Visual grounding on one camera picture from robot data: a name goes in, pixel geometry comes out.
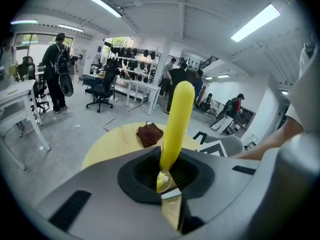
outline black pants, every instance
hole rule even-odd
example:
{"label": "black pants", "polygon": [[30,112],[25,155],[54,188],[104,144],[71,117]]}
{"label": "black pants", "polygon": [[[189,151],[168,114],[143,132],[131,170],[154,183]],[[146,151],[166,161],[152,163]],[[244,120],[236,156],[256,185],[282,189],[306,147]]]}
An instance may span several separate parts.
{"label": "black pants", "polygon": [[58,82],[58,76],[55,76],[52,79],[48,79],[46,82],[47,82],[51,100],[53,103],[53,110],[59,111],[60,108],[63,108],[66,106],[66,102],[65,102],[65,95],[62,92]]}
{"label": "black pants", "polygon": [[163,78],[160,95],[164,95],[165,92],[167,93],[169,88],[170,88],[170,79]]}
{"label": "black pants", "polygon": [[169,100],[168,100],[168,104],[166,106],[166,110],[168,112],[170,112],[170,110],[171,110],[171,104],[172,104],[172,99],[174,98],[175,88],[176,87],[172,86],[172,85],[169,87]]}

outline floor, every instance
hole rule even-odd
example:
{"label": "floor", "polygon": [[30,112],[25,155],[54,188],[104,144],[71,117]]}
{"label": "floor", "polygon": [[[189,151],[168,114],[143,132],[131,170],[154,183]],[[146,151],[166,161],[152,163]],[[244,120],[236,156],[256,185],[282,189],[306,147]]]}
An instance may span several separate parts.
{"label": "floor", "polygon": [[[0,149],[0,168],[12,192],[23,202],[34,207],[56,187],[78,173],[90,147],[104,134],[121,125],[134,122],[166,124],[168,115],[162,112],[167,105],[165,99],[158,99],[158,104],[150,116],[147,115],[149,103],[143,105],[130,99],[126,107],[126,96],[116,93],[113,109],[101,106],[97,113],[97,105],[86,108],[92,96],[85,94],[85,86],[74,84],[74,94],[66,97],[68,109],[54,114],[50,101],[50,109],[41,113],[43,126],[40,127],[51,150],[46,151],[34,132],[29,121],[25,121],[25,132],[20,138],[19,130],[14,127],[6,135],[5,141],[12,151],[22,160],[27,169],[20,169],[11,158]],[[187,135],[193,137],[197,132],[218,135],[205,126],[212,118],[192,112]]]}

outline white ceiling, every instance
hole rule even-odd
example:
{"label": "white ceiling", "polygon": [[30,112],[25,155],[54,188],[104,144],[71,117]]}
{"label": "white ceiling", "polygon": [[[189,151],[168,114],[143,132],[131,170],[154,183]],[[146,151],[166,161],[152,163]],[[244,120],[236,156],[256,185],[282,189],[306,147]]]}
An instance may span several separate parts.
{"label": "white ceiling", "polygon": [[[90,0],[28,0],[16,18],[32,16],[40,24],[58,18],[56,25],[65,22],[84,29],[92,39],[172,37],[175,42],[197,47],[200,54],[205,51],[225,61],[219,69],[223,72],[252,76],[269,71],[278,83],[287,81],[289,85],[298,77],[299,54],[308,31],[294,4],[287,5],[283,0],[105,1],[119,8],[123,17],[115,18]],[[238,43],[231,40],[269,3],[279,10],[280,17]]]}

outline white pants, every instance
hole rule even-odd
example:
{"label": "white pants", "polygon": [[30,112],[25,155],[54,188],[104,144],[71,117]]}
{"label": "white pants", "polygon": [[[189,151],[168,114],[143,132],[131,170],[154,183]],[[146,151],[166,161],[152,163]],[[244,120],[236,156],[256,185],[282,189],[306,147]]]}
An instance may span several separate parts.
{"label": "white pants", "polygon": [[228,127],[228,125],[231,124],[232,121],[233,119],[231,117],[225,115],[220,121],[218,121],[215,125],[213,125],[211,129],[217,130],[218,128],[220,128],[216,132],[218,134],[222,134],[222,132]]}

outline blue shirt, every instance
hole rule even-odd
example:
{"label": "blue shirt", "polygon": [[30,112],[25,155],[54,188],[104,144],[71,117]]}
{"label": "blue shirt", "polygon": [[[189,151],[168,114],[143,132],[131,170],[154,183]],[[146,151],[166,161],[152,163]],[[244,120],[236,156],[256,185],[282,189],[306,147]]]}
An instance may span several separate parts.
{"label": "blue shirt", "polygon": [[196,78],[193,83],[195,98],[197,98],[200,95],[202,85],[203,85],[203,82],[202,82],[201,77]]}

